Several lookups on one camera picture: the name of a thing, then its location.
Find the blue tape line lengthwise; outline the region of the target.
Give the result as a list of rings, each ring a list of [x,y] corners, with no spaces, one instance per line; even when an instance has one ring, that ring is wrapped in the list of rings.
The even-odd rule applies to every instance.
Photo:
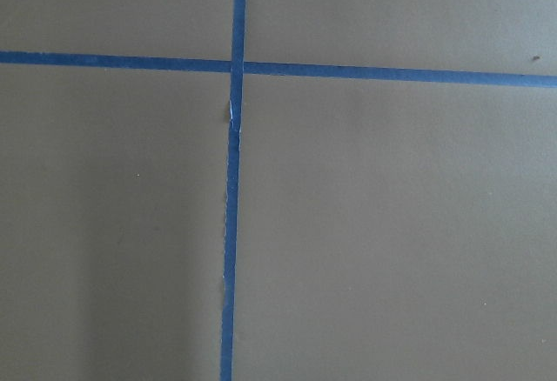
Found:
[[[223,310],[221,314],[221,380],[233,377],[234,305],[238,237],[238,189],[240,171],[242,102],[245,70],[246,0],[233,0],[230,68],[229,129],[227,146]]]

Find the blue tape line crosswise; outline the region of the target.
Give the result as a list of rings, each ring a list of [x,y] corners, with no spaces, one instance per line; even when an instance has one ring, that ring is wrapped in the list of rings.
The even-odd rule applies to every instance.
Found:
[[[50,53],[3,50],[3,64],[33,64],[136,70],[195,71],[229,73],[232,62],[173,57],[136,57],[76,53]],[[304,63],[245,62],[243,72],[250,75],[286,77],[332,77],[347,79],[422,82],[439,84],[478,84],[530,88],[556,87],[555,76],[455,70],[358,67]]]

